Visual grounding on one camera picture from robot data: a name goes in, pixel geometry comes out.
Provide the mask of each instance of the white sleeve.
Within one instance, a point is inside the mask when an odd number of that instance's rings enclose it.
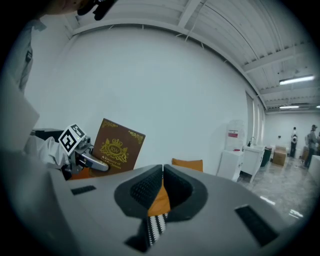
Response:
[[[43,140],[37,136],[29,136],[24,151],[40,159],[48,168],[60,169],[69,165],[69,158],[62,146],[53,137]]]

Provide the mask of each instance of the red label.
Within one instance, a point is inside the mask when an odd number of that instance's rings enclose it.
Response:
[[[229,136],[229,137],[232,137],[232,138],[238,138],[238,133],[231,133],[231,132],[229,132],[229,133],[228,133],[228,136]]]

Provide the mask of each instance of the shiny floor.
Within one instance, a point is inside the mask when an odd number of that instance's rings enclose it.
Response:
[[[250,178],[241,172],[237,182],[273,205],[289,225],[307,218],[318,200],[320,188],[298,159],[287,157],[284,166],[269,162],[252,183]]]

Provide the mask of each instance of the brown book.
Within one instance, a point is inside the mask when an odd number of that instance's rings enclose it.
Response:
[[[90,176],[99,177],[133,170],[145,137],[142,133],[104,118],[92,155],[107,163],[109,170],[91,169]]]

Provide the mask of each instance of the gold emblem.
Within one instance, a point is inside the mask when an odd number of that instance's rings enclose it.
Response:
[[[109,126],[109,127],[118,127],[118,125],[116,125],[115,123],[113,122],[109,122],[107,120],[104,120],[103,123],[102,123],[102,128],[106,127],[106,126]]]
[[[119,139],[113,139],[110,143],[109,139],[105,140],[105,143],[102,143],[100,152],[106,154],[107,156],[119,160],[123,163],[126,163],[129,157],[127,153],[128,148],[122,148],[123,143]]]
[[[139,134],[136,134],[136,133],[133,132],[133,131],[129,131],[129,133],[138,140],[138,143],[139,143],[139,144],[142,143],[142,140],[144,139],[144,137],[142,137],[142,136],[139,135]]]

